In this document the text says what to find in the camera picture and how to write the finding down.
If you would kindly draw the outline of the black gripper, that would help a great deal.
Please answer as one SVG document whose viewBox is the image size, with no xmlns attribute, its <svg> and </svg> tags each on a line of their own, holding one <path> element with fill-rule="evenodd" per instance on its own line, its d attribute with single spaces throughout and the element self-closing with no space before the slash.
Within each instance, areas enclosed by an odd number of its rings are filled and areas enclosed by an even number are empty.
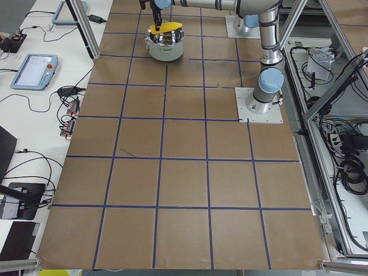
<svg viewBox="0 0 368 276">
<path fill-rule="evenodd" d="M 149 7 L 153 10 L 155 31 L 158 32 L 158 31 L 160 31 L 160 27 L 162 25 L 161 10 L 159 8 L 157 8 L 154 0 L 139 0 L 141 10 L 146 9 L 146 3 L 148 3 Z"/>
</svg>

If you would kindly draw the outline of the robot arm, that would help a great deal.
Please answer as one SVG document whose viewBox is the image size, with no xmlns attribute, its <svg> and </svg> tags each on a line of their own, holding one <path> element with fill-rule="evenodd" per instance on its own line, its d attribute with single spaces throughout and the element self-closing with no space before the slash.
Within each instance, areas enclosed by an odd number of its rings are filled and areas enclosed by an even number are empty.
<svg viewBox="0 0 368 276">
<path fill-rule="evenodd" d="M 154 18 L 154 26 L 162 25 L 161 11 L 171 5 L 197 7 L 235 12 L 241 19 L 250 15 L 258 16 L 262 56 L 262 70 L 258 85 L 246 99 L 247 109 L 254 114 L 265 114 L 273 105 L 273 99 L 284 83 L 284 75 L 277 67 L 283 62 L 279 46 L 279 7 L 281 1 L 148 1 Z"/>
<path fill-rule="evenodd" d="M 239 33 L 247 33 L 259 27 L 259 19 L 257 14 L 246 15 L 245 17 L 235 16 L 233 28 Z"/>
</svg>

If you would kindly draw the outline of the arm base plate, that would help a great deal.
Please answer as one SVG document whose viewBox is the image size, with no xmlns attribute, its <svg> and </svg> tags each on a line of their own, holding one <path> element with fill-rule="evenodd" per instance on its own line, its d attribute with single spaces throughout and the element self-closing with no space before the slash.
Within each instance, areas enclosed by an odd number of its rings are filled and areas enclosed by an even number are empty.
<svg viewBox="0 0 368 276">
<path fill-rule="evenodd" d="M 282 124 L 281 108 L 275 95 L 269 103 L 258 102 L 253 95 L 253 87 L 236 87 L 238 120 L 250 124 Z"/>
<path fill-rule="evenodd" d="M 227 36 L 231 38 L 260 39 L 258 15 L 225 16 Z"/>
</svg>

